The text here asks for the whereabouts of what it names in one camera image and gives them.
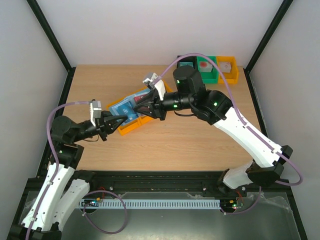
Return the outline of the blue card holder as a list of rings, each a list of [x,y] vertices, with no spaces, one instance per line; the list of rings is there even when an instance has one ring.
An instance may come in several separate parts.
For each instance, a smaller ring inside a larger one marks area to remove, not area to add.
[[[112,104],[109,107],[109,111],[113,116],[127,116],[127,120],[122,123],[122,126],[128,125],[133,121],[137,120],[139,117],[144,117],[145,115],[137,113],[134,111],[134,107],[137,104],[137,101],[143,98],[150,92],[149,89],[144,89],[126,96],[123,100]]]

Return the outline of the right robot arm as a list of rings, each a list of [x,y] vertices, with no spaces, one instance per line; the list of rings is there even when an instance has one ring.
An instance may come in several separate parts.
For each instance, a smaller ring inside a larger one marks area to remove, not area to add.
[[[229,135],[252,157],[252,161],[237,168],[226,169],[217,182],[218,191],[229,196],[244,185],[266,188],[281,182],[285,159],[293,152],[257,130],[243,115],[236,113],[230,98],[219,90],[208,90],[201,73],[189,65],[173,71],[177,90],[167,92],[156,73],[149,73],[143,83],[150,92],[138,100],[135,112],[153,119],[165,120],[167,112],[190,109],[192,115]]]

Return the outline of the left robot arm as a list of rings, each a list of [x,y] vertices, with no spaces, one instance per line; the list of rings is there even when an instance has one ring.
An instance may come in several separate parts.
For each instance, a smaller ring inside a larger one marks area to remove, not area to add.
[[[95,173],[76,168],[84,147],[78,141],[99,136],[106,141],[123,122],[126,115],[113,116],[103,111],[95,123],[76,123],[67,116],[55,118],[49,129],[54,142],[52,159],[44,183],[21,224],[12,225],[10,240],[59,240],[74,208],[95,187]]]

